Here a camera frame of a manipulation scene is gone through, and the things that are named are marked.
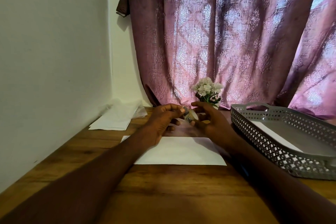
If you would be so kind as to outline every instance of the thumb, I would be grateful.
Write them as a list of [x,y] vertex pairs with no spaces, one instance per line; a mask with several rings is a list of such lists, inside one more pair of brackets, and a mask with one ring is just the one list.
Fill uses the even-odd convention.
[[205,127],[207,126],[207,124],[205,124],[204,122],[201,122],[199,120],[194,120],[193,122],[195,122],[194,126],[196,128],[199,128],[202,131],[204,131]]
[[177,119],[179,117],[181,117],[185,112],[185,109],[184,108],[181,108],[179,110],[176,110],[176,111],[173,111],[173,112],[170,112],[170,117],[172,119]]

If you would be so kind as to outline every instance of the tray handle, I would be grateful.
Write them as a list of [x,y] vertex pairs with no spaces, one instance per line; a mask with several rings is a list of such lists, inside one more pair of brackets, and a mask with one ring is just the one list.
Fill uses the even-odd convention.
[[248,107],[250,106],[265,106],[267,107],[267,110],[271,108],[271,106],[269,104],[266,103],[261,103],[261,102],[251,102],[251,103],[247,103],[244,105],[245,110],[247,110]]
[[326,161],[325,166],[329,169],[336,169],[336,158]]

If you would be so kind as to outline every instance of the metal basket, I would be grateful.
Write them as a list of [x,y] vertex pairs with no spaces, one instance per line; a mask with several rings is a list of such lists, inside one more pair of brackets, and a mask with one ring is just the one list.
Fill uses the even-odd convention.
[[[248,110],[265,106],[266,111]],[[297,177],[336,180],[336,126],[285,108],[264,103],[233,104],[231,120],[266,158]],[[259,121],[301,144],[303,152],[288,148],[250,121]]]

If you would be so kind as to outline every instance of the purple curtain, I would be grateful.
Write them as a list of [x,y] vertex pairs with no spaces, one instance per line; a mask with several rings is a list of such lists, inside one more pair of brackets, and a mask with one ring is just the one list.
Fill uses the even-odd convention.
[[336,0],[129,0],[154,105],[190,105],[200,78],[221,106],[254,101],[336,115]]

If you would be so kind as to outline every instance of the wood grain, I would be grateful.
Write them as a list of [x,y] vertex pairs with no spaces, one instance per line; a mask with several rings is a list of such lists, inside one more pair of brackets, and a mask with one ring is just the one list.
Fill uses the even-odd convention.
[[[149,115],[152,108],[147,108]],[[229,120],[229,112],[223,112]],[[126,131],[83,129],[0,195],[0,217],[35,192],[99,156],[148,119]],[[165,136],[203,136],[183,123]],[[301,179],[336,203],[336,182]],[[264,201],[227,166],[134,165],[111,193],[99,223],[277,223]]]

